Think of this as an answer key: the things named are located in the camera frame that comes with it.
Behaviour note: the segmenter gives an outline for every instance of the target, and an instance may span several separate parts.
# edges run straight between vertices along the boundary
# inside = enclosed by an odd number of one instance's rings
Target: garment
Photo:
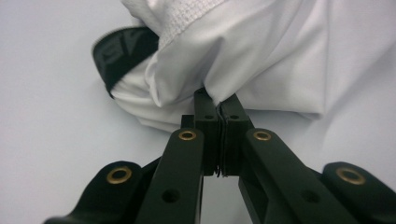
[[[141,123],[166,131],[192,113],[203,86],[215,105],[236,92],[246,109],[320,119],[374,67],[396,71],[394,1],[122,3],[160,41],[111,94]]]

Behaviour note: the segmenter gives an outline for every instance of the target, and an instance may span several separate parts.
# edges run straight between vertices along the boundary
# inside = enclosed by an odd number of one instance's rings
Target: white cloth
[[[321,118],[383,66],[394,74],[394,1],[122,0],[159,50],[111,92],[146,125],[173,131],[205,86],[214,103]]]

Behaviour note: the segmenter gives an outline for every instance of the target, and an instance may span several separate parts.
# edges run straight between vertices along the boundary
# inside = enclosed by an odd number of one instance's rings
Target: white background
[[[96,39],[130,24],[119,1],[0,2],[0,223],[66,215],[105,165],[163,153],[169,133],[122,111],[92,61]],[[396,79],[372,83],[318,121],[249,114],[309,167],[348,161],[396,189]],[[205,179],[202,223],[250,223],[237,178]]]

